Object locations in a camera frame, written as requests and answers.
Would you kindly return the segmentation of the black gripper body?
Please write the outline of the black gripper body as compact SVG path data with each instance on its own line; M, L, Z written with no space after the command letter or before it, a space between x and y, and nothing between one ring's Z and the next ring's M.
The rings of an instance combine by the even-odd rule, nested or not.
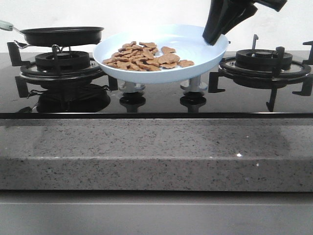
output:
M245 0L245 2L245 8L250 8L251 5L258 3L279 12L287 3L287 0Z

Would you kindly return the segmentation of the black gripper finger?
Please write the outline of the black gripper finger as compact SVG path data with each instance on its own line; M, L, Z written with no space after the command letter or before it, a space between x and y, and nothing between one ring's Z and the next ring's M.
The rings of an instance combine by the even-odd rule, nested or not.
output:
M257 7L253 3L236 4L229 7L228 12L225 14L227 17L227 22L222 29L222 34L225 35L239 23L252 17L256 11Z
M212 0L210 4L209 16L204 28L202 37L210 44L214 45L222 35L222 29L227 22L226 13L229 7L236 4L245 4L244 0Z

